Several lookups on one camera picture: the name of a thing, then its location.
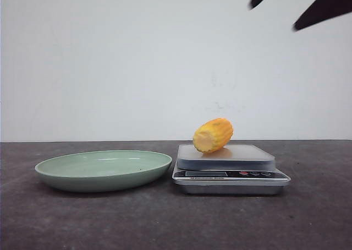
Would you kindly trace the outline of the light green plate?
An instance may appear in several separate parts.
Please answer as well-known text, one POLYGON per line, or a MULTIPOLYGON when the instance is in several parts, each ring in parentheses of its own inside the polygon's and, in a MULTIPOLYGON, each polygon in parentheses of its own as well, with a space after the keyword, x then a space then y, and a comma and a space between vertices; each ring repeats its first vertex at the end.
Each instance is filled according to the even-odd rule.
POLYGON ((164 175, 172 158, 143 150, 105 150, 68 154, 35 166, 40 180, 69 192, 110 192, 142 186, 164 175))

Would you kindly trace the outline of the silver digital kitchen scale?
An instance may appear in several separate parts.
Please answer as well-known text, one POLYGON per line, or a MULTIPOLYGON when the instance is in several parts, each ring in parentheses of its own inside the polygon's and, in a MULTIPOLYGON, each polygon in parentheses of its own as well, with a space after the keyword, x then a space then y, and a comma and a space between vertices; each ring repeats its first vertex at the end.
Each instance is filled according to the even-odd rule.
POLYGON ((273 155, 247 144, 229 144, 209 154, 179 146, 172 174, 187 194, 276 195, 291 178, 276 168, 273 155))

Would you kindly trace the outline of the yellow corn cob piece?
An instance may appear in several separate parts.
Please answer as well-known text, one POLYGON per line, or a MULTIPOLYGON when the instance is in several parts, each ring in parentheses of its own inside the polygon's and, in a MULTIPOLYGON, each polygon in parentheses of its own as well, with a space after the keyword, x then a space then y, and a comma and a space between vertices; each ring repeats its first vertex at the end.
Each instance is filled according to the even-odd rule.
POLYGON ((202 153, 223 148, 233 135, 233 126, 226 118, 216 118, 199 127, 193 135, 193 145, 202 153))

